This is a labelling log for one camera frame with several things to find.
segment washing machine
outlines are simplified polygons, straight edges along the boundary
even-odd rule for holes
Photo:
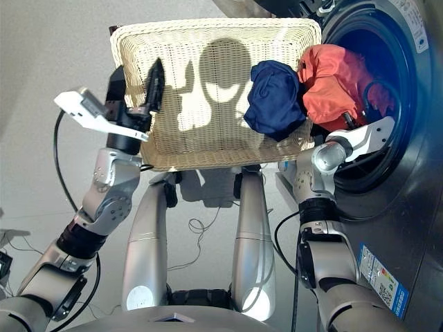
[[[341,227],[355,255],[371,255],[402,289],[395,299],[375,291],[406,326],[443,331],[443,1],[255,2],[277,17],[315,19],[324,44],[362,54],[368,70],[398,90],[402,116],[389,151],[335,175],[338,206],[361,219]],[[287,196],[291,179],[283,175]]]

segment white robot part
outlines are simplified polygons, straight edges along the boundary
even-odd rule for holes
[[[326,137],[326,141],[337,136],[346,138],[353,148],[352,154],[345,159],[348,163],[363,154],[379,151],[391,135],[394,125],[394,119],[386,116],[376,122],[351,131],[333,131]]]
[[[104,115],[107,109],[87,88],[66,91],[59,94],[54,102],[84,128],[103,133],[116,133],[146,142],[146,133],[111,124]]]

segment clothing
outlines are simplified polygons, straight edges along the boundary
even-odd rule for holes
[[[374,80],[361,55],[336,45],[316,45],[308,48],[299,62],[298,77],[306,85],[303,104],[307,115],[328,131],[348,129],[342,114],[348,112],[358,125],[365,125],[363,92]],[[368,93],[371,105],[381,116],[394,100],[380,84]]]
[[[251,69],[254,82],[244,119],[253,130],[281,141],[305,120],[298,104],[299,81],[286,64],[267,60]]]

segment wicker basket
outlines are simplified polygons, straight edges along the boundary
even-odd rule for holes
[[[197,19],[134,24],[111,37],[124,66],[126,102],[145,99],[147,72],[157,57],[165,69],[161,112],[154,116],[146,163],[157,171],[232,167],[293,160],[313,146],[306,123],[276,142],[243,120],[251,67],[274,59],[297,69],[320,28],[309,19]]]

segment orange cloth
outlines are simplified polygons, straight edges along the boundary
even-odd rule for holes
[[[336,45],[308,48],[300,59],[298,78],[305,84],[303,103],[311,120],[328,131],[348,129],[341,116],[348,112],[357,122],[366,123],[363,92],[374,80],[366,70],[363,56]],[[368,100],[382,116],[394,108],[394,100],[382,85],[375,84]]]

